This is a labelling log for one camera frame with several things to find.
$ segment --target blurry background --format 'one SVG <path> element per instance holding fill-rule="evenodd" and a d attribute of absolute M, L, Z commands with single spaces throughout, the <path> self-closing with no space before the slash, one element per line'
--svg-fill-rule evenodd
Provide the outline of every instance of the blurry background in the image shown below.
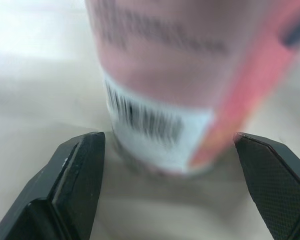
<path fill-rule="evenodd" d="M 95 130 L 111 124 L 84 0 L 0 0 L 0 220 L 59 144 Z M 300 60 L 245 131 L 300 157 Z M 240 166 L 224 168 L 204 183 L 168 185 L 110 161 L 93 239 L 106 239 L 105 229 L 120 240 L 271 239 Z"/>

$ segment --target pink cylindrical container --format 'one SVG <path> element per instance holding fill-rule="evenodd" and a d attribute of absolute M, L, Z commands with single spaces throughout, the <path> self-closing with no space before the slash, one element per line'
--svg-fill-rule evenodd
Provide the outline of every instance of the pink cylindrical container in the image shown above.
<path fill-rule="evenodd" d="M 86 0 L 120 149 L 208 169 L 300 45 L 300 0 Z"/>

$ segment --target table surface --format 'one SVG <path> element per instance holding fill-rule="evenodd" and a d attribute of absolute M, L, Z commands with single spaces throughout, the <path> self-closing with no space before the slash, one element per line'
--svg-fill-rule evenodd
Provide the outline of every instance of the table surface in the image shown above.
<path fill-rule="evenodd" d="M 272 239 L 233 149 L 191 181 L 155 181 L 123 166 L 83 1 L 0 1 L 0 220 L 59 144 L 91 131 L 107 132 L 92 240 Z M 300 157 L 300 60 L 244 131 Z"/>

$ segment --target bottle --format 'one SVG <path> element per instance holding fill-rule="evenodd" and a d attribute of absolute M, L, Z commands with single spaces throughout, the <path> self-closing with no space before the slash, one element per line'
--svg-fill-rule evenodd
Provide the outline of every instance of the bottle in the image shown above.
<path fill-rule="evenodd" d="M 300 0 L 86 6 L 122 154 L 168 176 L 209 169 L 300 45 Z"/>

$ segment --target textured rubber grip pad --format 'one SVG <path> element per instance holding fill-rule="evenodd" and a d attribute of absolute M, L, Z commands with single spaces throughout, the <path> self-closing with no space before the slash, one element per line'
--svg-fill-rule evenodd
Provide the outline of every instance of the textured rubber grip pad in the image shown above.
<path fill-rule="evenodd" d="M 238 133 L 248 190 L 275 240 L 300 240 L 300 159 L 284 144 Z"/>

